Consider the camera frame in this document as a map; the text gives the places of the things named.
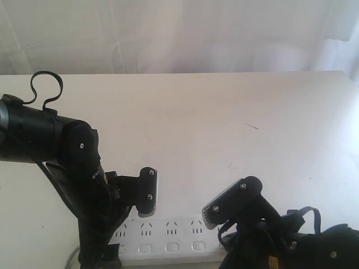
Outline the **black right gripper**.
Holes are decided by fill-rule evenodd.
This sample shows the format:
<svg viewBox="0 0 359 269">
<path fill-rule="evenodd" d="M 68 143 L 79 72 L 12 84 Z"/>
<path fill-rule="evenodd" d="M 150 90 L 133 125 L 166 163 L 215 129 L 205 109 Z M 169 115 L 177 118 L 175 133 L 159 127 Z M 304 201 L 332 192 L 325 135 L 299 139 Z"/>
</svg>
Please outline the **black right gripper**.
<svg viewBox="0 0 359 269">
<path fill-rule="evenodd" d="M 224 241 L 227 255 L 220 268 L 285 268 L 290 235 L 297 232 L 294 211 L 281 216 L 261 195 L 259 178 L 237 180 L 202 208 L 207 229 L 228 220 L 237 224 L 236 234 Z"/>
</svg>

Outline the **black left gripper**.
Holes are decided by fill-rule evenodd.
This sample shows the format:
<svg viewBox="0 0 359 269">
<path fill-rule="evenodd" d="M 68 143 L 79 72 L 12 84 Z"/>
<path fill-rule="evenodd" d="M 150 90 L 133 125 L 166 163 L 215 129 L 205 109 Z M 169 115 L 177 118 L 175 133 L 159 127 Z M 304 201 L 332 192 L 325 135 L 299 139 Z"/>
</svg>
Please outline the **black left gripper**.
<svg viewBox="0 0 359 269">
<path fill-rule="evenodd" d="M 144 167 L 138 177 L 118 176 L 114 186 L 104 181 L 103 170 L 96 177 L 81 178 L 63 167 L 46 163 L 55 186 L 68 209 L 78 220 L 81 252 L 103 252 L 96 258 L 83 258 L 80 268 L 122 268 L 119 244 L 108 245 L 115 230 L 135 206 L 139 217 L 153 216 L 157 207 L 158 172 Z"/>
</svg>

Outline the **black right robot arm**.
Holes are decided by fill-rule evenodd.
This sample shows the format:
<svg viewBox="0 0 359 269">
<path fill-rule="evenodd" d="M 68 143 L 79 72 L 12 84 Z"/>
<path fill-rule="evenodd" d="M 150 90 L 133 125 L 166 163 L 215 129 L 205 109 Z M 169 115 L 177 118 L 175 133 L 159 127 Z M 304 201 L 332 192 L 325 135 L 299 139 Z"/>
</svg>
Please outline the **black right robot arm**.
<svg viewBox="0 0 359 269">
<path fill-rule="evenodd" d="M 285 215 L 262 196 L 260 179 L 237 180 L 202 208 L 227 254 L 221 268 L 358 268 L 358 230 L 321 230 L 320 211 L 306 206 Z"/>
</svg>

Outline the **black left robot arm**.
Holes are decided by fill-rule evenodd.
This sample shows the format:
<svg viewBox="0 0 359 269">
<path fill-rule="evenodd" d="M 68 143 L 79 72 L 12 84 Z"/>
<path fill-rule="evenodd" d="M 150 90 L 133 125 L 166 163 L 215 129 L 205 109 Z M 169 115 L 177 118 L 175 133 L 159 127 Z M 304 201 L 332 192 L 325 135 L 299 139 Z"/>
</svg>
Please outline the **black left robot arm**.
<svg viewBox="0 0 359 269">
<path fill-rule="evenodd" d="M 99 135 L 91 126 L 34 109 L 15 96 L 1 98 L 1 160 L 34 163 L 77 218 L 81 268 L 121 268 L 115 231 L 135 207 L 151 216 L 157 205 L 158 173 L 144 167 L 137 177 L 104 171 Z"/>
</svg>

